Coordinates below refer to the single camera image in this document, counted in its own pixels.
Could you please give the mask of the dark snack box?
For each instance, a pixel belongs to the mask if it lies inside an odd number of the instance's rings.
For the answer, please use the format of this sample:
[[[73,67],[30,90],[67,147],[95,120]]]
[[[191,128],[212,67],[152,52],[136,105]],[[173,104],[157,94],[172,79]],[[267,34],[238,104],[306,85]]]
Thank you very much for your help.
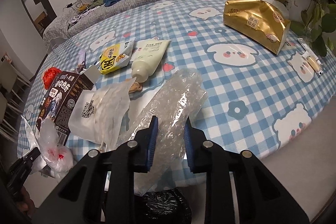
[[[42,99],[36,121],[37,129],[41,129],[44,119],[52,120],[58,134],[58,144],[66,144],[70,134],[68,121],[78,98],[82,91],[92,90],[100,77],[101,73],[95,65],[80,74],[67,71],[58,74]]]

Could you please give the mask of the yellow snack wrapper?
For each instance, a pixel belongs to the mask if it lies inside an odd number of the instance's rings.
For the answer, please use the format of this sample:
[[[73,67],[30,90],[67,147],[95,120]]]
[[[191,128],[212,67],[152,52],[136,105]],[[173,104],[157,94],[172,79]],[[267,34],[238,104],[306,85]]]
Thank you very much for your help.
[[[133,53],[134,40],[108,47],[100,57],[100,73],[106,75],[128,65]]]

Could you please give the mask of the gold tissue pack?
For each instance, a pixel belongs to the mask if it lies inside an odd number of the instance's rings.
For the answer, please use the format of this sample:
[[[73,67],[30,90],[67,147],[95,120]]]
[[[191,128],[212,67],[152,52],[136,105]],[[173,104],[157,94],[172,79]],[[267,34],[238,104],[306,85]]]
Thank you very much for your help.
[[[290,20],[274,5],[263,0],[228,0],[223,23],[248,36],[278,55],[285,44]]]

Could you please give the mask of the dining chair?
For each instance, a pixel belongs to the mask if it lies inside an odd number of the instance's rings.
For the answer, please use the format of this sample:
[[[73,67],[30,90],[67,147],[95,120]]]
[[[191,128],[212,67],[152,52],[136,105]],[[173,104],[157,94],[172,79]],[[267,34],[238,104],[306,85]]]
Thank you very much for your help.
[[[30,87],[30,81],[25,81],[17,70],[6,59],[1,61],[1,136],[15,143],[18,131],[6,118],[16,119],[23,114],[19,108],[19,102],[24,103],[18,94],[18,90],[24,91],[23,86]]]

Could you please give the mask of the small biscuit packet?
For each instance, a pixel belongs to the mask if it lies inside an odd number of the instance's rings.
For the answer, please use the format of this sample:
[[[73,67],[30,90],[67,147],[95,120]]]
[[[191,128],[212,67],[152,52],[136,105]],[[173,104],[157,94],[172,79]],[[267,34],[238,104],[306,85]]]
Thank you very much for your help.
[[[305,50],[303,57],[307,59],[310,66],[313,68],[315,73],[317,73],[319,76],[323,74],[323,68],[322,63],[319,59],[319,57],[313,52],[313,50],[306,44],[305,40],[303,38],[298,38],[297,41],[299,44],[303,47]]]

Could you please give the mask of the black trash bag bin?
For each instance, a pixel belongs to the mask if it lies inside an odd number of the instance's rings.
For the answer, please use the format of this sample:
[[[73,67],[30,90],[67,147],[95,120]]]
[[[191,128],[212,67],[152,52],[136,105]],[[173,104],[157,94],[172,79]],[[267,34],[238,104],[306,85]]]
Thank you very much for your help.
[[[141,197],[141,216],[145,223],[191,223],[192,211],[178,188],[149,192]]]

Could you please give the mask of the purple candy wrapper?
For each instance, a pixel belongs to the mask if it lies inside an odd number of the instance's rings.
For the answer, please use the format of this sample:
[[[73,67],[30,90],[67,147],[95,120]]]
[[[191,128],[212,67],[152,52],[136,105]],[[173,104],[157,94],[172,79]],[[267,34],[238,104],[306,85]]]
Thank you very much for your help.
[[[80,50],[77,58],[77,67],[76,67],[77,73],[80,73],[83,69],[85,69],[85,58],[86,58],[86,51]]]

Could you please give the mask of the red plastic bag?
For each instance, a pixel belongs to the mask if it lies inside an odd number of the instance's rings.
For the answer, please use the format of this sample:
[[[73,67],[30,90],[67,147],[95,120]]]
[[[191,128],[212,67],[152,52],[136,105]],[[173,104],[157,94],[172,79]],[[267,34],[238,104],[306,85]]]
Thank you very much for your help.
[[[42,80],[46,90],[50,88],[56,76],[58,76],[61,72],[62,71],[56,67],[50,67],[43,73]]]

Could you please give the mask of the cream lotion tube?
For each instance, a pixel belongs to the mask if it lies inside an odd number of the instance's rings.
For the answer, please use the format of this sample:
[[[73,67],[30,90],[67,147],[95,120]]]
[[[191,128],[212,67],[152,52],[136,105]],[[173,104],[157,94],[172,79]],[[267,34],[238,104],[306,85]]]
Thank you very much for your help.
[[[131,65],[131,76],[138,83],[144,83],[154,74],[170,42],[149,39],[142,43]]]

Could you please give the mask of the clear red-print plastic bag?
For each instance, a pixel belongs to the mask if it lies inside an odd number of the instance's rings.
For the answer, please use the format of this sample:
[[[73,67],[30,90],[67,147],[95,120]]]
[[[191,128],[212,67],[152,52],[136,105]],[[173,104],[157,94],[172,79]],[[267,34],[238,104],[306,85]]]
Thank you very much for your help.
[[[75,161],[71,150],[64,145],[58,145],[59,138],[52,120],[42,120],[37,138],[28,121],[23,116],[21,117],[25,123],[26,135],[30,144],[29,152],[36,148],[40,152],[40,155],[33,160],[30,174],[41,171],[44,167],[49,167],[51,176],[60,182],[74,167]]]

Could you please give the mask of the white paper bag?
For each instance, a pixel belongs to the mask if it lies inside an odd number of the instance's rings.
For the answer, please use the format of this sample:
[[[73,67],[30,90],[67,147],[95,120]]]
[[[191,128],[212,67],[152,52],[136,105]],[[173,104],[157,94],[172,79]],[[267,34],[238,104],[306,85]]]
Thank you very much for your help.
[[[134,82],[135,79],[129,79],[96,91],[82,91],[68,121],[70,132],[108,150],[115,149]]]

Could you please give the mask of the blue checkered bear tablecloth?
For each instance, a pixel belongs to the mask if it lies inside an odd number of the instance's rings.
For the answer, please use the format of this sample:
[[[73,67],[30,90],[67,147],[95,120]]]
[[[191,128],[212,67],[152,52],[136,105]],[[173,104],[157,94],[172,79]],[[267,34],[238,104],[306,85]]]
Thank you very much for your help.
[[[193,125],[226,150],[266,157],[297,137],[335,95],[335,57],[315,73],[289,33],[278,55],[223,23],[224,0],[165,0],[112,16],[56,48],[42,69],[72,71],[80,50],[88,65],[116,43],[168,40],[155,73],[130,96],[120,143],[134,138],[137,117],[161,87],[183,69],[196,69],[207,92]]]

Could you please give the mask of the clear bubble wrap bag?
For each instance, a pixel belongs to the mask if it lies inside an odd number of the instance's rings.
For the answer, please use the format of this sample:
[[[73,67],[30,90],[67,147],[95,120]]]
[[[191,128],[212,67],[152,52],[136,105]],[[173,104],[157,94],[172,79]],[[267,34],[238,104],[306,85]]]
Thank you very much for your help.
[[[158,118],[153,165],[148,173],[134,175],[135,194],[142,196],[146,192],[175,187],[172,180],[165,182],[161,178],[172,164],[184,158],[187,118],[195,118],[207,99],[202,82],[201,73],[194,68],[175,72],[136,116],[129,129],[120,133],[117,144],[134,139],[137,131],[149,126],[152,116]]]

